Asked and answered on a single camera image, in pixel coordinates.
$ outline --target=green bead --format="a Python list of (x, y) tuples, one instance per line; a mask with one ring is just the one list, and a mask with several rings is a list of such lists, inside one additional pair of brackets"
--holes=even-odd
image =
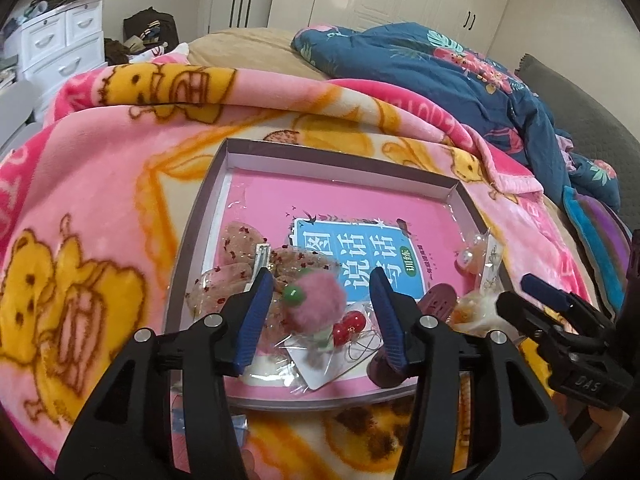
[(305, 300), (306, 294), (300, 286), (287, 285), (282, 291), (282, 301), (287, 306), (300, 306)]

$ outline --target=bag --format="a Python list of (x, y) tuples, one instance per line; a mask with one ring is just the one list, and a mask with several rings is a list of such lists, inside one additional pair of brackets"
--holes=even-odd
[(180, 44), (178, 29), (175, 26), (174, 17), (170, 14), (158, 12), (153, 7), (149, 7), (124, 20), (124, 35), (126, 39), (131, 36), (137, 36), (144, 40), (145, 37), (150, 36), (149, 32), (153, 34), (154, 40), (152, 43), (145, 41), (145, 46), (148, 48), (166, 42), (167, 48), (165, 51), (171, 52)]

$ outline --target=blue comforter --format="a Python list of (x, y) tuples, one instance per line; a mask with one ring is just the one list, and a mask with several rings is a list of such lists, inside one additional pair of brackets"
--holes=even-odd
[(562, 206), (562, 190), (575, 174), (580, 192), (620, 208), (612, 174), (584, 157), (573, 166), (562, 156), (544, 103), (508, 70), (417, 23), (365, 32), (342, 27), (303, 30), (292, 46), (311, 65), (335, 78), (383, 81), (429, 98), (488, 142), (527, 166)]

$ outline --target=door handle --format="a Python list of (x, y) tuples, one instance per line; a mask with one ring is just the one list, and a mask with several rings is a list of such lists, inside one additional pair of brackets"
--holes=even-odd
[(53, 40), (54, 36), (55, 34), (49, 34), (46, 38), (42, 38), (41, 40), (36, 41), (35, 46), (37, 46), (38, 48), (46, 47), (49, 43), (51, 43), (51, 40)]
[(84, 22), (78, 22), (78, 27), (87, 28), (89, 25), (93, 23), (93, 21), (94, 21), (93, 18), (89, 18), (88, 20), (84, 20)]
[(80, 65), (81, 59), (82, 59), (81, 57), (76, 57), (76, 59), (73, 62), (69, 63), (66, 66), (61, 66), (58, 69), (58, 72), (60, 72), (60, 75), (63, 75), (63, 76), (71, 75), (73, 72), (76, 71), (76, 69), (78, 68), (78, 65)]

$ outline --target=beige pillow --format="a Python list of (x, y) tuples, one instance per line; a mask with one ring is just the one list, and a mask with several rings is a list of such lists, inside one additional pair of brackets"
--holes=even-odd
[(309, 79), (328, 76), (304, 61), (291, 47), (293, 34), (276, 28), (230, 28), (189, 44), (189, 62), (201, 66), (251, 68)]

